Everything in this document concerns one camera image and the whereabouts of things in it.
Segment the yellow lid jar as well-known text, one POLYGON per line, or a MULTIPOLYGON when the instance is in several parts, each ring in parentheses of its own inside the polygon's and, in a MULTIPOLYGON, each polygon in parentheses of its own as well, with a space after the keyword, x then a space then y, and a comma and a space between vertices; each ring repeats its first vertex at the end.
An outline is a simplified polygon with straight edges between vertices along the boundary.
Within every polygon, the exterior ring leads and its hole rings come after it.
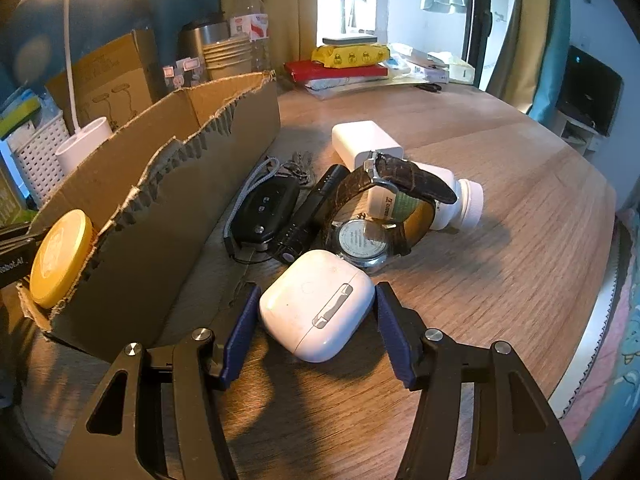
POLYGON ((68 293, 91 252, 94 236, 89 217, 81 210, 66 212, 47 232, 29 274, 35 304, 52 309, 68 293))

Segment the white earbuds case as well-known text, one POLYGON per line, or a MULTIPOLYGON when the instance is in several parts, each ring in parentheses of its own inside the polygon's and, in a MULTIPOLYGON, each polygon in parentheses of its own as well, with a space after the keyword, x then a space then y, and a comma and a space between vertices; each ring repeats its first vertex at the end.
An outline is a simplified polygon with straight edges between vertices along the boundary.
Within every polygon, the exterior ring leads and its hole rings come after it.
POLYGON ((282 346, 308 363, 340 352, 374 300, 370 278, 332 252, 305 252, 259 300, 262 322, 282 346))

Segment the brown leather strap watch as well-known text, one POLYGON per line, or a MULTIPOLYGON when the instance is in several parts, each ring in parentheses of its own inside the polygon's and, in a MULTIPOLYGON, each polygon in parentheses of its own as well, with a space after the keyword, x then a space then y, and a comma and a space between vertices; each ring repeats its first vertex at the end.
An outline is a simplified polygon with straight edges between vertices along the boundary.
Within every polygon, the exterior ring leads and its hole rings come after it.
POLYGON ((357 268, 374 272, 409 255, 435 219, 439 206, 452 206, 458 194, 451 184, 414 162, 371 152, 339 184, 329 201, 322 242, 357 268), (368 194, 382 210, 340 221, 353 200, 368 194))

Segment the black flashlight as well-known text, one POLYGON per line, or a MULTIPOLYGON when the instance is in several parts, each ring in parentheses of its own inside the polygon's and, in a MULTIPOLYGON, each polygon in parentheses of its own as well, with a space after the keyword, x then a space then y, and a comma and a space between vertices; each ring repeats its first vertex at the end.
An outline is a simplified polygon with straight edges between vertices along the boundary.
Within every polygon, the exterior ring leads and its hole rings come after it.
POLYGON ((311 189, 303 203, 294 212, 288 225, 269 245, 269 255, 280 263, 291 264, 311 248, 322 228, 328 205, 337 185, 347 176, 347 167, 334 164, 311 189))

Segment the black car key fob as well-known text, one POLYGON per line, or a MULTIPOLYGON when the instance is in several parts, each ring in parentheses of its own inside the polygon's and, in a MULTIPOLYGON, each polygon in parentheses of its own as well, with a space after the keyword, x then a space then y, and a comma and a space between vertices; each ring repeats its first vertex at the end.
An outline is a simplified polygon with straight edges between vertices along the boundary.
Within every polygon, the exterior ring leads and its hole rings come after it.
POLYGON ((239 247, 265 249, 290 222, 299 194, 294 177, 274 176, 250 191, 231 222, 239 247))

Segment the white power adapter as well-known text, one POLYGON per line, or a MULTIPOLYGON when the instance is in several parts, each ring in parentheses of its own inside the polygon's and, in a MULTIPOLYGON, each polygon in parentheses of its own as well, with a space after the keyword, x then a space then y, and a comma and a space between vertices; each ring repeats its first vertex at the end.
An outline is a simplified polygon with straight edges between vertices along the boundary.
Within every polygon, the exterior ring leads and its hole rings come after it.
POLYGON ((354 171, 362 165, 371 152, 379 152, 403 158, 402 146, 373 120, 341 122, 331 131, 332 146, 343 165, 354 171))

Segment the yellow green sponge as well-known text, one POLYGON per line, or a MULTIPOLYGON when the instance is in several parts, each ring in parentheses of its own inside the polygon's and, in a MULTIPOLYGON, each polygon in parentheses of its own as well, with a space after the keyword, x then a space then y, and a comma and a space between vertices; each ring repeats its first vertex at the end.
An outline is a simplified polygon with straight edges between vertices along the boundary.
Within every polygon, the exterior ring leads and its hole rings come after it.
POLYGON ((13 107, 12 110, 4 113, 1 116, 0 122, 0 136, 1 139, 5 139, 19 126, 24 125, 32 119, 38 110, 40 110, 40 101, 36 96, 23 100, 13 107))

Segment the patterned glass jar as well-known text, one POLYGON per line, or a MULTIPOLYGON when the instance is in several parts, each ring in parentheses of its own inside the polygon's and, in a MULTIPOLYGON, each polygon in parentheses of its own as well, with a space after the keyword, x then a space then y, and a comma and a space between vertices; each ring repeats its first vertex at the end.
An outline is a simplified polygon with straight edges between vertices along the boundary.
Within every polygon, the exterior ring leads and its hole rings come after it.
POLYGON ((174 65, 166 65, 163 67, 163 76, 168 92, 193 88, 207 81, 206 68, 201 58, 182 58, 174 65))

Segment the stainless steel kettle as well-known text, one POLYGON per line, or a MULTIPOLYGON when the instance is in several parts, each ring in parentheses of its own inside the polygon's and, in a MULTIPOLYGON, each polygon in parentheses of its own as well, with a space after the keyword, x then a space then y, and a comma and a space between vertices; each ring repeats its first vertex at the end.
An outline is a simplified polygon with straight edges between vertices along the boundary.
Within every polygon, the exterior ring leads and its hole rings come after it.
POLYGON ((208 44, 227 40, 230 37, 228 22, 224 14, 213 12, 182 26, 177 40, 177 58, 202 58, 208 44))

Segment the stack of paper cups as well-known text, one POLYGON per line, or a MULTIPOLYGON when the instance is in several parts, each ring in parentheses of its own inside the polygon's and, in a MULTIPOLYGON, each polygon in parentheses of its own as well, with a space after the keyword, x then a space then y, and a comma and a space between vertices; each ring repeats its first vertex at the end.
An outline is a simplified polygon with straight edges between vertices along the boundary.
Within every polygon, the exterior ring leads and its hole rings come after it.
POLYGON ((246 35, 206 44, 203 58, 209 80, 248 74, 252 71, 252 46, 246 35))

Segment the teal curtain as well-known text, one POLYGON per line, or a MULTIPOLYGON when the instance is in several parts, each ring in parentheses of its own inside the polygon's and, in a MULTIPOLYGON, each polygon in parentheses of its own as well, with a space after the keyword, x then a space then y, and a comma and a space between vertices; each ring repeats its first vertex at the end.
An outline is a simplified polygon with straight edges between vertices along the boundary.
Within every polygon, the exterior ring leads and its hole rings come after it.
POLYGON ((558 102, 568 49, 570 48, 570 0, 550 0, 548 34, 537 89, 528 116, 550 129, 558 102))

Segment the clear plastic water bottle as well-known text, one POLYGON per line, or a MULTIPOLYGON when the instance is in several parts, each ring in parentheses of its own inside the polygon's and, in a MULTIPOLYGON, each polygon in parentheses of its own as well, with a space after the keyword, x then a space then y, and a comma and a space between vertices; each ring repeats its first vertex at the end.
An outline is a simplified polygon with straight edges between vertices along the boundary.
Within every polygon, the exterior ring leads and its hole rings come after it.
POLYGON ((253 70, 269 70, 269 16, 262 0, 233 0, 229 27, 232 36, 246 35, 250 40, 253 70))

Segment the red book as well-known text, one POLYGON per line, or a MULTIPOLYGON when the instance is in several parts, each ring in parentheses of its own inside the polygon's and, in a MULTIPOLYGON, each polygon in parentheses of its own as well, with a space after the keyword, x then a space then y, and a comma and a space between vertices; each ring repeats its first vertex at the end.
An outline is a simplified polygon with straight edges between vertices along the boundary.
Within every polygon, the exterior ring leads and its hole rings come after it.
POLYGON ((327 68, 323 64, 305 60, 287 62, 284 64, 284 69, 294 82, 352 77, 384 78, 387 76, 387 68, 378 64, 362 67, 327 68))

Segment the black scissors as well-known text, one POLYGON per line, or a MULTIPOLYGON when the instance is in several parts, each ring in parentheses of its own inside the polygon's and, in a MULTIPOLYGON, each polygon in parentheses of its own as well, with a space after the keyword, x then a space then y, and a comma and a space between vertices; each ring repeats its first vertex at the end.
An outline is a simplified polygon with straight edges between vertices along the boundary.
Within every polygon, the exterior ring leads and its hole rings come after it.
POLYGON ((432 84, 431 82, 422 82, 422 84, 417 84, 416 88, 432 93, 442 91, 442 86, 440 84, 432 84))

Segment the black monitor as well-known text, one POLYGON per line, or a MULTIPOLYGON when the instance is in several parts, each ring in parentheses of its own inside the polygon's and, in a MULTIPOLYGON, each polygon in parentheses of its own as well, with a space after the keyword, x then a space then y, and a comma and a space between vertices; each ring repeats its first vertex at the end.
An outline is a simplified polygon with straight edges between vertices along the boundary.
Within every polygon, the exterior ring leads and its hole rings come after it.
POLYGON ((615 70, 570 46, 556 108, 609 136, 622 90, 623 78, 615 70))

